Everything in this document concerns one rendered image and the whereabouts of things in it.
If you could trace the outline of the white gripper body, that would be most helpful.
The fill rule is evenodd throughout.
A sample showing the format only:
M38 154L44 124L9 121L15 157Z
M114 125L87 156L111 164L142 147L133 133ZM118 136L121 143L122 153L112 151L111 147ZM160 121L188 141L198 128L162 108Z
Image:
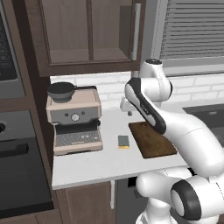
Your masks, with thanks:
M129 114L137 110L124 96L121 99L120 109L122 112L128 112Z

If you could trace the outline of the grey and yellow sponge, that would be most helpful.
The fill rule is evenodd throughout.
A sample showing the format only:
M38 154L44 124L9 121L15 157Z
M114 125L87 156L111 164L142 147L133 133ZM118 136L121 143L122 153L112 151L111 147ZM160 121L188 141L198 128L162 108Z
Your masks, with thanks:
M119 136L118 137L118 148L119 149L128 149L130 147L130 141L128 136Z

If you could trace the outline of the brown wooden cutting board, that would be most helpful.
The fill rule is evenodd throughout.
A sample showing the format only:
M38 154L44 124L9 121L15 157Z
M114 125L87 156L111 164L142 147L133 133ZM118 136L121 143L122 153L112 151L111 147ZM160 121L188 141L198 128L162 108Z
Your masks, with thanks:
M144 159L176 155L177 150L147 122L131 122L129 129Z

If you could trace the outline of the beige espresso coffee machine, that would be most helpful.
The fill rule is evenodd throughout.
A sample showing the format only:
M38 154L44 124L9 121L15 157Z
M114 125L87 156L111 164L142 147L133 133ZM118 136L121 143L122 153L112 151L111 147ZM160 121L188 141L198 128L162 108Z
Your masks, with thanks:
M46 113L53 126L53 153L100 151L102 104L96 86L55 82L47 88Z

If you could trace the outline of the dark grey sink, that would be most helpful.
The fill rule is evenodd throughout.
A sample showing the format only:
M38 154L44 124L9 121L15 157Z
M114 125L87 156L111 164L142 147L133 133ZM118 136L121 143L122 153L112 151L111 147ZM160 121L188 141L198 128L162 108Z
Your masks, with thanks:
M205 123L224 148L224 104L188 107L184 111Z

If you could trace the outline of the grey dishwasher front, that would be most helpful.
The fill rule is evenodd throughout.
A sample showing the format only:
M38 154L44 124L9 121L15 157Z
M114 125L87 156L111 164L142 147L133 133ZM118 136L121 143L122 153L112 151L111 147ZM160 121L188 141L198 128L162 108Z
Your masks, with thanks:
M145 209L147 199L137 191L136 180L132 177L117 181L116 224L136 224Z

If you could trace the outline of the brown base cupboard door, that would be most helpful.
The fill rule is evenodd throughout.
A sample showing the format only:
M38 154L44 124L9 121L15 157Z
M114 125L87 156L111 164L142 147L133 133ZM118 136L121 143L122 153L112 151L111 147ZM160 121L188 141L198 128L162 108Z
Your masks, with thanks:
M63 224L116 224L115 208L110 208L110 181L56 191Z

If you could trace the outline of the grey window blinds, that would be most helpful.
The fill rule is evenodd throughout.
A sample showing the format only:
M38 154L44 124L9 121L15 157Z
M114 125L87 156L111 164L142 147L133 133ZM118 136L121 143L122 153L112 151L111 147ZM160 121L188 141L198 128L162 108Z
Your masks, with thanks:
M160 58L224 56L224 0L168 0Z

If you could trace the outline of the black built-in oven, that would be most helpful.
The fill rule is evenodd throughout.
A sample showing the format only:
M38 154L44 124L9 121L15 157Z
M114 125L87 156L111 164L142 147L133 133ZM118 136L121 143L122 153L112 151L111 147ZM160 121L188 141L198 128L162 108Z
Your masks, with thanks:
M0 219L53 209L30 112L1 112L0 151L17 144L28 144L28 153L0 157Z

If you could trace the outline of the black and grey microwave oven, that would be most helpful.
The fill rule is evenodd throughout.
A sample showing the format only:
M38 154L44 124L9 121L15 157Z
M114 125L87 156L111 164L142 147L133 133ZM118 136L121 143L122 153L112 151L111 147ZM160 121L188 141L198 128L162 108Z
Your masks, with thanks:
M0 99L25 97L15 48L5 15L3 0L0 0Z

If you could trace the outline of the brown wooden wall cupboard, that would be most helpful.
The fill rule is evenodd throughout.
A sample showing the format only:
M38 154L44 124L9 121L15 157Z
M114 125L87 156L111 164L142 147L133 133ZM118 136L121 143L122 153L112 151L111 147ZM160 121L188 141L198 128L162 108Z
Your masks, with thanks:
M146 0L24 0L42 77L139 69ZM141 4L132 60L135 4Z

